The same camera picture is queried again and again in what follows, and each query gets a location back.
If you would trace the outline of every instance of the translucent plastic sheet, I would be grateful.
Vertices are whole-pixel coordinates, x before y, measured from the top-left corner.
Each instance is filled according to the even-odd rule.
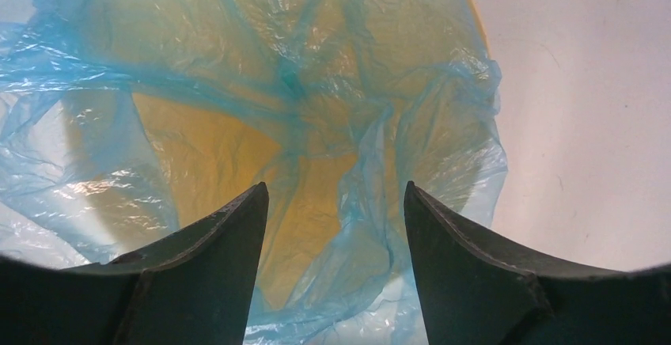
[[[491,221],[498,82],[467,0],[0,0],[0,251],[106,262],[263,180],[246,342],[421,343],[404,185]]]

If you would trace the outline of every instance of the plastic bag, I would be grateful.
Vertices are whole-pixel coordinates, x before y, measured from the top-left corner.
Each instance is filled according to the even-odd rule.
[[[247,343],[426,341],[404,185],[486,225],[506,172],[467,0],[0,0],[0,22],[0,251],[106,262],[263,180]]]

